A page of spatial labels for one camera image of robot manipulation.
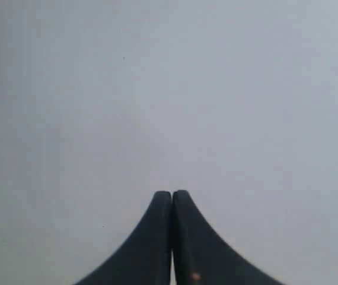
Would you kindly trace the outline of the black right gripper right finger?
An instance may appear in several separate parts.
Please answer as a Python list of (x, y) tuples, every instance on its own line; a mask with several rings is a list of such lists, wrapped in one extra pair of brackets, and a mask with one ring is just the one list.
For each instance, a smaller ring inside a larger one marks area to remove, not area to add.
[(234, 251), (187, 191), (173, 193), (172, 215), (177, 284), (280, 284)]

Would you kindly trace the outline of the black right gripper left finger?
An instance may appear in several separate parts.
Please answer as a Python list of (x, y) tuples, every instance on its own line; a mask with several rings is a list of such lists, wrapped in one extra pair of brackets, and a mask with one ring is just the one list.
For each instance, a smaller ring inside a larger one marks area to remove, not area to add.
[(170, 284), (171, 194), (157, 191), (130, 236), (78, 284)]

